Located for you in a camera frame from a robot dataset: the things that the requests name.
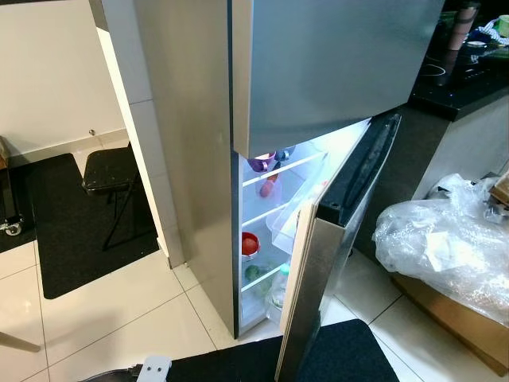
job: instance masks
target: plastic bag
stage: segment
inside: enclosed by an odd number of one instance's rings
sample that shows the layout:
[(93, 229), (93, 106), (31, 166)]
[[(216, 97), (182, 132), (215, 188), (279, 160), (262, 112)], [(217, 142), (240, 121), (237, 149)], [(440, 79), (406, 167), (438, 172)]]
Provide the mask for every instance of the plastic bag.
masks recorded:
[(509, 224), (488, 203), (495, 178), (476, 185), (454, 174), (424, 201), (392, 205), (373, 235), (388, 271), (422, 280), (509, 327)]

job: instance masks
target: white wall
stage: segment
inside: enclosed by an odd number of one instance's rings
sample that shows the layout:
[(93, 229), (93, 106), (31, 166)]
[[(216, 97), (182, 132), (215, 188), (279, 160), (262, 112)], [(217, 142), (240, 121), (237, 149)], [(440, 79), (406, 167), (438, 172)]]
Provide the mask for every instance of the white wall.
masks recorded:
[(87, 0), (0, 6), (0, 135), (12, 155), (123, 128)]

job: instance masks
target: floor tile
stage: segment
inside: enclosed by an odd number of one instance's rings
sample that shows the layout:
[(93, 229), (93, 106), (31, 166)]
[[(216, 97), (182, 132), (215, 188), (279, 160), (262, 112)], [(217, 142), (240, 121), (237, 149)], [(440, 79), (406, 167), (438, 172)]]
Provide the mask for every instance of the floor tile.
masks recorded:
[(181, 282), (184, 290), (189, 290), (198, 285), (198, 280), (187, 263), (173, 268), (173, 271), (175, 272), (175, 276), (178, 278), (178, 281)]
[(355, 320), (357, 317), (336, 297), (332, 297), (322, 319), (322, 326)]
[(382, 340), (376, 336), (375, 338), (400, 382), (422, 382), (422, 379), (419, 378), (411, 368), (406, 366), (405, 362), (401, 361), (401, 359), (392, 350), (390, 350), (389, 347), (382, 342)]
[(35, 267), (0, 280), (0, 332), (42, 346), (37, 353), (0, 346), (2, 382), (24, 380), (48, 366)]
[(40, 264), (41, 259), (39, 258), (39, 243), (37, 240), (33, 242), (33, 251), (35, 253), (35, 264)]
[(336, 290), (336, 297), (367, 324), (400, 295), (387, 272), (358, 251), (348, 259)]
[(80, 151), (85, 151), (89, 149), (100, 150), (103, 147), (101, 140), (97, 135), (90, 136), (86, 139), (78, 139), (77, 141), (71, 141), (64, 143), (66, 153), (75, 153)]
[(126, 139), (129, 139), (129, 135), (127, 134), (127, 129), (119, 129), (116, 131), (110, 131), (105, 134), (98, 135), (97, 138), (99, 139), (101, 145), (106, 149), (113, 148), (115, 144), (118, 144), (120, 141), (125, 141)]
[(234, 340), (200, 285), (193, 287), (186, 293), (217, 349), (225, 349), (281, 335), (278, 325), (265, 320)]
[(33, 242), (0, 253), (0, 279), (35, 265)]
[(425, 382), (507, 381), (406, 297), (401, 297), (370, 327)]
[(123, 147), (127, 147), (127, 145), (129, 145), (129, 139), (122, 138), (116, 141), (105, 142), (103, 147), (105, 149), (122, 149)]
[(35, 376), (31, 376), (23, 382), (49, 382), (49, 371), (44, 369), (42, 372), (38, 372)]
[(102, 150), (103, 146), (93, 146), (88, 147), (87, 149), (83, 150), (77, 150), (72, 153), (72, 156), (74, 157), (74, 160), (76, 161), (76, 164), (78, 165), (78, 169), (80, 169), (81, 177), (83, 177), (85, 173), (85, 167), (87, 166), (87, 158), (88, 155), (93, 153), (94, 151)]
[(182, 292), (166, 256), (157, 251), (59, 298), (41, 297), (49, 364)]
[(143, 363), (151, 355), (178, 359), (214, 350), (185, 294), (49, 368), (51, 382), (82, 380)]

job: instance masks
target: green vegetable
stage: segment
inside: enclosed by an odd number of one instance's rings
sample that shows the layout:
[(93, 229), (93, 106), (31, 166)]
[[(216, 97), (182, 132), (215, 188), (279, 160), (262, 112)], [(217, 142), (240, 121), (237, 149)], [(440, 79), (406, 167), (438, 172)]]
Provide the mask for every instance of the green vegetable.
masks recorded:
[(246, 268), (244, 272), (247, 281), (252, 282), (255, 281), (258, 277), (262, 276), (263, 273), (257, 265), (250, 265)]

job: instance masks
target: cup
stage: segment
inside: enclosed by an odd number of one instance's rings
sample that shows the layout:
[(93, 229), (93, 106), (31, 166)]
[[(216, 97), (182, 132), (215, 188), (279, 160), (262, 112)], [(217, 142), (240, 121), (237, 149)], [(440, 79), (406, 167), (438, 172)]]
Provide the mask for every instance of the cup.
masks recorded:
[(467, 33), (472, 27), (472, 23), (476, 19), (479, 6), (479, 2), (468, 2), (464, 4), (462, 9), (458, 10), (447, 49), (460, 50)]
[(260, 250), (260, 240), (251, 232), (242, 232), (242, 261), (250, 261)]
[(503, 14), (499, 17), (499, 24), (496, 28), (499, 30), (500, 36), (509, 37), (509, 14)]
[(260, 155), (256, 158), (250, 158), (247, 159), (247, 163), (249, 163), (249, 166), (253, 169), (253, 171), (256, 171), (257, 173), (265, 173), (269, 169), (269, 164), (274, 159), (274, 155), (276, 153), (268, 153), (264, 155)]
[(279, 162), (287, 161), (289, 156), (295, 151), (295, 146), (285, 147), (284, 149), (277, 150), (274, 159)]

